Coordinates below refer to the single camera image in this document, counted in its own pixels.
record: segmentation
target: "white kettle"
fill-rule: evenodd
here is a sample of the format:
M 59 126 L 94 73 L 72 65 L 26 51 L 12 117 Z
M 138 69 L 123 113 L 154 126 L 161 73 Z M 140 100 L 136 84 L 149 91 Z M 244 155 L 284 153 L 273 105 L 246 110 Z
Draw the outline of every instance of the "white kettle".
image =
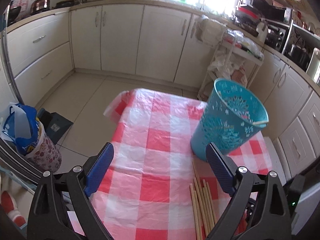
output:
M 258 40 L 264 43 L 268 34 L 268 23 L 266 21 L 259 22 L 259 24 L 257 25 L 256 31 L 259 33 L 257 37 Z

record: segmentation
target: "copper kettle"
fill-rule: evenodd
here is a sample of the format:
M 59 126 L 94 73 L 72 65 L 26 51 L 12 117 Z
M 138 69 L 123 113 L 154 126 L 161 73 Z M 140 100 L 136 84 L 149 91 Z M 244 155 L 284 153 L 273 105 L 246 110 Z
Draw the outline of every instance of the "copper kettle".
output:
M 30 9 L 30 14 L 50 10 L 50 0 L 35 0 Z

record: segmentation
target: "blue gripper pad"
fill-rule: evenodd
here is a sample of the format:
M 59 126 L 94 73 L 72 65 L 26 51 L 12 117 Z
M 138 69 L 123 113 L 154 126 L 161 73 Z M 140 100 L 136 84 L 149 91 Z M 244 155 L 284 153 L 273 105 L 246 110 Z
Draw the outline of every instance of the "blue gripper pad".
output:
M 87 197 L 90 197 L 92 193 L 95 193 L 100 183 L 107 172 L 114 156 L 113 145 L 109 143 L 97 158 L 96 162 L 88 172 L 86 176 L 86 185 L 84 193 Z
M 210 143 L 205 149 L 206 157 L 210 167 L 216 176 L 223 192 L 233 196 L 236 192 L 234 187 L 234 176 L 222 159 L 222 154 L 218 148 Z

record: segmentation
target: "tile floor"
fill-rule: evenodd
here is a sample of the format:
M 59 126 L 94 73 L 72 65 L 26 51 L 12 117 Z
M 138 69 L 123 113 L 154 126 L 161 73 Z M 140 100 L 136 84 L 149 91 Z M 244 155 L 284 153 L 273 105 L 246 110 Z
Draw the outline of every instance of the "tile floor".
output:
M 131 79 L 75 72 L 41 106 L 74 122 L 57 144 L 62 154 L 58 173 L 83 165 L 110 141 L 116 124 L 103 112 L 122 91 L 146 88 L 196 99 L 196 93 Z

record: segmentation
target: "checkered tablecloth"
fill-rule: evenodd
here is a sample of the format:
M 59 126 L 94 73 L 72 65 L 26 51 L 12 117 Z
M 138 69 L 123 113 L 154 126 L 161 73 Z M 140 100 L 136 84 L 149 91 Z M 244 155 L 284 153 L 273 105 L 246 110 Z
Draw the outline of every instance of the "checkered tablecloth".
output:
M 115 240 L 196 239 L 189 189 L 193 159 L 200 178 L 209 182 L 217 218 L 222 215 L 230 198 L 190 147 L 205 107 L 205 102 L 145 89 L 122 92 L 108 106 L 105 115 L 118 122 L 111 141 L 115 156 L 92 205 Z M 251 172 L 267 174 L 272 168 L 260 132 L 230 156 Z M 83 233 L 75 214 L 69 215 Z

